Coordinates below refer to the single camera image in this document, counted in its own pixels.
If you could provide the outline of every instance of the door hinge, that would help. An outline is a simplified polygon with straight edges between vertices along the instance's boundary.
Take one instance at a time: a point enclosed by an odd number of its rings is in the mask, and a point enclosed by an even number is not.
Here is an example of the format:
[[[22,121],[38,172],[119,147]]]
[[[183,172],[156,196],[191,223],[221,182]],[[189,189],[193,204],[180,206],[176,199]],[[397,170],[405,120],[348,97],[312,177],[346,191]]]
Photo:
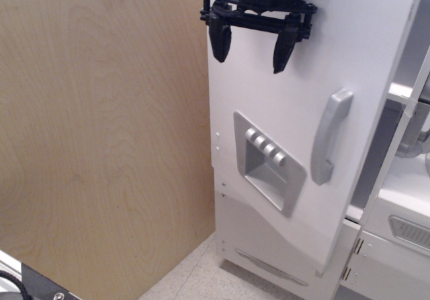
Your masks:
[[[343,274],[342,274],[342,280],[346,281],[348,279],[350,272],[351,272],[351,268],[346,267],[345,271],[343,271]]]
[[[354,254],[358,254],[360,252],[361,246],[363,245],[364,240],[359,238],[357,243],[355,243]]]

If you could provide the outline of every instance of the gray door handle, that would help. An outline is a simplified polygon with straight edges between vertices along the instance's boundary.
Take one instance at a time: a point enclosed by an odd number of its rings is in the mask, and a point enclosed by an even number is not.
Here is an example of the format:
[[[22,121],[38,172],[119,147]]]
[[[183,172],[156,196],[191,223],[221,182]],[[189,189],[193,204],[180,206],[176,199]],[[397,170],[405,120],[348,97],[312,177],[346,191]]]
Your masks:
[[[349,113],[352,99],[353,93],[351,91],[338,90],[330,96],[320,120],[310,163],[312,180],[320,186],[331,179],[334,165],[329,160],[329,151],[335,139],[337,128]]]

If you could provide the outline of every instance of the white toy refrigerator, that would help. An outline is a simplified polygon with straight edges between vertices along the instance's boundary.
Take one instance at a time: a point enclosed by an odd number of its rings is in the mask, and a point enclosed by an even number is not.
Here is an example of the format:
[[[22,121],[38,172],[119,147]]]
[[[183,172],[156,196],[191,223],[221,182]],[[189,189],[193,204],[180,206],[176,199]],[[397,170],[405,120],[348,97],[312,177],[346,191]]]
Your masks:
[[[306,300],[428,299],[430,0],[304,1],[277,74],[276,34],[208,41],[217,253]]]

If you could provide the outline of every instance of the wooden panel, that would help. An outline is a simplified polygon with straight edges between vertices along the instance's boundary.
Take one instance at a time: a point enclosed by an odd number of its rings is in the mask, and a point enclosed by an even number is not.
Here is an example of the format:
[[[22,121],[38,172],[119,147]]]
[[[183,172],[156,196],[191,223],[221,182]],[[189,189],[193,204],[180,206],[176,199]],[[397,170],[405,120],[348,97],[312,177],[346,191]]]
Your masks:
[[[136,299],[214,230],[201,0],[0,0],[0,249]]]

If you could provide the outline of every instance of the metal screw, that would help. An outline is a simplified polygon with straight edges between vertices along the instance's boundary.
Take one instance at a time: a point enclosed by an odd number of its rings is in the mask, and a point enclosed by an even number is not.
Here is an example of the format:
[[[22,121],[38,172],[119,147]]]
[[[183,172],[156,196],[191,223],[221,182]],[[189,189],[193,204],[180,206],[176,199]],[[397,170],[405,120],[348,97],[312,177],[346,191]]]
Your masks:
[[[65,295],[61,292],[58,292],[55,296],[54,296],[54,300],[65,300]]]

